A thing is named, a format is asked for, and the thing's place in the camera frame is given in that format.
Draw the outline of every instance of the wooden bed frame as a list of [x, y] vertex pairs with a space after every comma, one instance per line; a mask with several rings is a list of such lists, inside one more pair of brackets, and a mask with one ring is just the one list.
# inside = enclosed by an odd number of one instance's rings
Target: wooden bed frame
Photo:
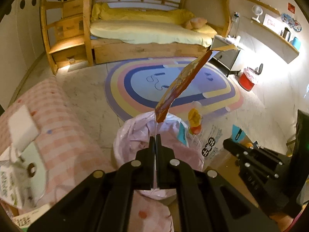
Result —
[[[50, 63], [51, 69], [55, 74], [57, 69], [71, 64], [69, 56], [73, 56], [74, 61], [88, 60], [88, 65], [93, 66], [95, 63], [106, 63], [121, 61], [133, 58], [147, 58], [147, 57], [198, 57], [203, 54], [207, 48], [200, 45], [172, 43], [172, 44], [130, 44], [124, 43], [121, 40], [115, 39], [92, 39], [90, 35], [90, 20], [92, 14], [92, 7], [96, 1], [113, 2], [127, 2], [127, 3], [150, 3], [167, 6], [170, 9], [185, 8], [186, 0], [175, 2], [171, 0], [79, 0], [82, 3], [82, 24], [83, 31], [80, 35], [72, 35], [70, 38], [61, 39], [54, 46], [50, 46], [47, 30], [51, 27], [57, 28], [59, 22], [47, 25], [46, 23], [46, 10], [54, 8], [62, 8], [62, 15], [68, 12], [68, 2], [61, 0], [61, 2], [48, 2], [42, 0], [41, 2], [41, 25], [44, 45]], [[231, 18], [229, 14], [229, 0], [223, 0], [225, 24], [223, 27], [209, 24], [215, 29], [219, 35], [226, 37], [231, 28]], [[129, 8], [129, 9], [142, 9], [154, 10], [146, 8]]]

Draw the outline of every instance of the plaid fabric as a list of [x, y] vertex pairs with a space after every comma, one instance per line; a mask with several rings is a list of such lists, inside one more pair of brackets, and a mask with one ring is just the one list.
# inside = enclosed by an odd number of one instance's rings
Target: plaid fabric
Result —
[[[1, 115], [0, 154], [11, 144], [7, 121], [23, 104], [41, 132], [35, 142], [48, 172], [46, 192], [38, 207], [58, 202], [97, 169], [106, 173], [115, 171], [99, 146], [85, 133], [54, 77], [28, 90]], [[128, 231], [174, 232], [168, 207], [134, 193]]]

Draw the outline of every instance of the wooden staircase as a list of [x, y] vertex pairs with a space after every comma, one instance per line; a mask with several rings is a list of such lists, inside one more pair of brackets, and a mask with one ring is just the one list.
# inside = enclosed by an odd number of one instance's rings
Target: wooden staircase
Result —
[[[61, 8], [62, 19], [46, 24], [46, 10]], [[87, 61], [84, 25], [83, 0], [61, 0], [41, 2], [41, 25], [44, 45], [49, 64], [54, 74], [58, 68]], [[54, 27], [56, 43], [50, 46], [47, 30]]]

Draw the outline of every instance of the yellow bed sheet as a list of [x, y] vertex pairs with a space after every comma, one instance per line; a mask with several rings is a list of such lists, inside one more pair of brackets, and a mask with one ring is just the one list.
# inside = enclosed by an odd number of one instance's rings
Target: yellow bed sheet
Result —
[[208, 47], [210, 36], [164, 22], [132, 20], [97, 20], [91, 23], [90, 32], [100, 38], [119, 39], [129, 44], [198, 44]]
[[126, 8], [111, 9], [107, 3], [95, 3], [92, 9], [92, 21], [102, 20], [136, 20], [166, 22], [182, 25], [194, 18], [194, 14], [186, 9], [163, 10], [132, 10]]

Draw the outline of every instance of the baseboard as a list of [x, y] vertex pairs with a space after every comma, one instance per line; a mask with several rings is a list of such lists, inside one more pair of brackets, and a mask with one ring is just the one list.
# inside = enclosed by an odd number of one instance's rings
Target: baseboard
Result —
[[23, 86], [26, 79], [29, 77], [30, 73], [33, 71], [34, 67], [37, 66], [39, 61], [43, 58], [43, 56], [46, 54], [46, 52], [42, 52], [42, 54], [33, 62], [33, 64], [30, 66], [30, 68], [27, 70], [26, 74], [24, 75], [23, 79], [20, 81], [18, 87], [16, 88], [15, 92], [13, 93], [13, 96], [9, 102], [9, 107], [15, 102], [17, 95]]

